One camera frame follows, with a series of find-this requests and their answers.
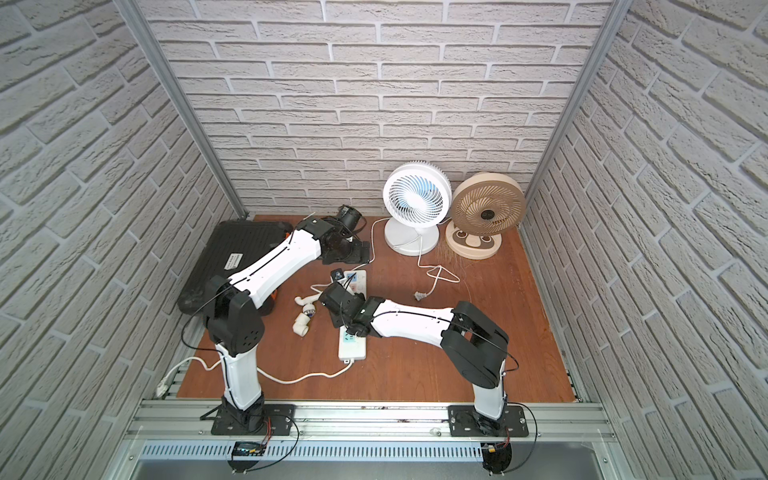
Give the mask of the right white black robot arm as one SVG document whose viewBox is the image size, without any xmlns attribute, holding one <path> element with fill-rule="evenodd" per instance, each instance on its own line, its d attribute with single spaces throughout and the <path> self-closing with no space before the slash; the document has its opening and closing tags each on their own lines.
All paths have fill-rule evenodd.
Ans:
<svg viewBox="0 0 768 480">
<path fill-rule="evenodd" d="M 353 336 L 405 338 L 441 348 L 473 386 L 477 421 L 500 422 L 506 407 L 502 377 L 509 337 L 474 304 L 460 301 L 442 309 L 408 306 L 353 294 L 340 283 L 328 286 L 319 302 L 328 309 L 333 325 L 345 327 Z"/>
</svg>

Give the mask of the black plastic tool case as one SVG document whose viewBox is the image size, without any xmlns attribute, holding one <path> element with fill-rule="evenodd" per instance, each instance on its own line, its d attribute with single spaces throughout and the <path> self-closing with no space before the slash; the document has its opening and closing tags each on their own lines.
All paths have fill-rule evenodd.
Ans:
<svg viewBox="0 0 768 480">
<path fill-rule="evenodd" d="M 293 230 L 290 223 L 228 220 L 213 230 L 176 302 L 179 310 L 194 315 L 204 303 L 204 288 L 214 276 L 227 278 L 261 259 Z"/>
</svg>

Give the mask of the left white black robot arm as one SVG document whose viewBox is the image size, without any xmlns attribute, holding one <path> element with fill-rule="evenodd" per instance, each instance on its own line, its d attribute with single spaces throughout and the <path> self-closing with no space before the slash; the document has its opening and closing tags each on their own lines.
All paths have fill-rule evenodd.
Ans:
<svg viewBox="0 0 768 480">
<path fill-rule="evenodd" d="M 227 278 L 212 277 L 205 287 L 205 327 L 219 354 L 225 391 L 221 410 L 248 432 L 264 421 L 264 397 L 258 381 L 257 345 L 265 331 L 259 309 L 305 265 L 364 264 L 370 244 L 358 237 L 363 215 L 343 205 L 334 216 L 310 215 L 281 243 L 255 263 Z"/>
</svg>

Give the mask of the aluminium front rail frame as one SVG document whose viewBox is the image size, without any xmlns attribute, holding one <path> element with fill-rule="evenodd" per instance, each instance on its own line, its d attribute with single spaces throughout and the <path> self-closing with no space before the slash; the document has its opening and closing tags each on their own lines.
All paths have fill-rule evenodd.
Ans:
<svg viewBox="0 0 768 480">
<path fill-rule="evenodd" d="M 261 473 L 267 466 L 297 462 L 469 463 L 482 467 L 482 443 L 509 443 L 512 461 L 504 472 L 518 477 L 562 456 L 558 447 L 574 447 L 602 479 L 627 479 L 630 469 L 604 408 L 599 403 L 520 405 L 529 436 L 452 437 L 449 405 L 470 403 L 342 402 L 278 400 L 295 404 L 288 436 L 214 436 L 211 400 L 145 400 L 108 467 L 106 478 L 131 479 L 151 462 L 169 462 L 173 473 L 208 461 L 234 473 Z M 263 456 L 231 459 L 235 442 L 267 444 Z"/>
</svg>

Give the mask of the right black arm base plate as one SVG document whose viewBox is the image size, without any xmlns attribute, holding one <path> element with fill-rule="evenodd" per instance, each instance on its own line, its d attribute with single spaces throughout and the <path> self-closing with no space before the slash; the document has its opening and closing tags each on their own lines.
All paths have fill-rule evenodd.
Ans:
<svg viewBox="0 0 768 480">
<path fill-rule="evenodd" d="M 496 420 L 479 414 L 472 405 L 449 405 L 447 413 L 452 437 L 529 436 L 525 413 L 520 405 L 507 404 Z"/>
</svg>

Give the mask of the right round black connector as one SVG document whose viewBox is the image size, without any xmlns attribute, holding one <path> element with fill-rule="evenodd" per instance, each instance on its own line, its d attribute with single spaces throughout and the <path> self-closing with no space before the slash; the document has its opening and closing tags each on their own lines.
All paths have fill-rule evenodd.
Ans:
<svg viewBox="0 0 768 480">
<path fill-rule="evenodd" d="M 510 466 L 513 453 L 509 443 L 482 443 L 482 467 L 490 475 L 501 475 Z"/>
</svg>

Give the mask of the left small controller board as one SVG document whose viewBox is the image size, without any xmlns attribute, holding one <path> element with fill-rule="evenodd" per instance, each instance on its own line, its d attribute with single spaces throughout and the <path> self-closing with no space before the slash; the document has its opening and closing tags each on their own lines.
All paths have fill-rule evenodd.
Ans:
<svg viewBox="0 0 768 480">
<path fill-rule="evenodd" d="M 256 458 L 264 455 L 267 444 L 263 442 L 238 441 L 231 450 L 231 459 Z"/>
</svg>

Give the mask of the beige bear desk fan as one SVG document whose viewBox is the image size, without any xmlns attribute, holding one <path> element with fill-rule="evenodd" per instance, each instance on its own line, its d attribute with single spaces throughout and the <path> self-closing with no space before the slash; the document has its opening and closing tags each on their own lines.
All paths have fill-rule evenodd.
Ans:
<svg viewBox="0 0 768 480">
<path fill-rule="evenodd" d="M 476 173 L 453 194 L 446 243 L 461 257 L 488 259 L 499 251 L 502 233 L 519 225 L 525 209 L 525 195 L 513 178 Z"/>
</svg>

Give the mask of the white desk fan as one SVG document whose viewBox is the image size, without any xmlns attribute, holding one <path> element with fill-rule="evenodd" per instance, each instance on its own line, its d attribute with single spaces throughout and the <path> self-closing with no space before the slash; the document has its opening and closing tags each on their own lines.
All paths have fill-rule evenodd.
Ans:
<svg viewBox="0 0 768 480">
<path fill-rule="evenodd" d="M 438 244 L 439 228 L 449 213 L 451 184 L 437 166 L 414 161 L 395 168 L 383 188 L 383 201 L 390 219 L 385 241 L 396 253 L 417 257 Z"/>
</svg>

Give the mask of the white pipe fitting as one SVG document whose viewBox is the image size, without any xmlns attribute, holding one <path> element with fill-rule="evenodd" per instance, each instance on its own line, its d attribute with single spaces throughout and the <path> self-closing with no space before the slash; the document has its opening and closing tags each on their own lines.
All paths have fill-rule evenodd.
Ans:
<svg viewBox="0 0 768 480">
<path fill-rule="evenodd" d="M 310 321 L 316 314 L 315 303 L 319 300 L 319 297 L 320 294 L 317 293 L 315 295 L 296 297 L 294 299 L 295 303 L 301 307 L 301 312 L 297 315 L 292 327 L 293 332 L 296 335 L 304 337 L 308 333 Z"/>
</svg>

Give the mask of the white power strip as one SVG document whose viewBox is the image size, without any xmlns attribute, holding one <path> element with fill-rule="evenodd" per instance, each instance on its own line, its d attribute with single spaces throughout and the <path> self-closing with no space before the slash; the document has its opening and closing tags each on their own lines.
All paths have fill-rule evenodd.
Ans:
<svg viewBox="0 0 768 480">
<path fill-rule="evenodd" d="M 364 270 L 347 270 L 344 272 L 342 284 L 352 293 L 367 295 L 367 272 Z M 345 364 L 361 361 L 366 358 L 366 339 L 351 335 L 345 326 L 339 333 L 338 357 Z"/>
</svg>

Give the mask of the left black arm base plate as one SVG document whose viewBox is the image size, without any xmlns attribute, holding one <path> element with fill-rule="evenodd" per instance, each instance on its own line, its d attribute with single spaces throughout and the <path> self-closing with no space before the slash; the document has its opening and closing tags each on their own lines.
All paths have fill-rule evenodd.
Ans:
<svg viewBox="0 0 768 480">
<path fill-rule="evenodd" d="M 239 410 L 223 400 L 212 416 L 211 434 L 214 436 L 265 437 L 267 429 L 273 436 L 288 436 L 293 430 L 295 404 L 254 404 Z"/>
</svg>

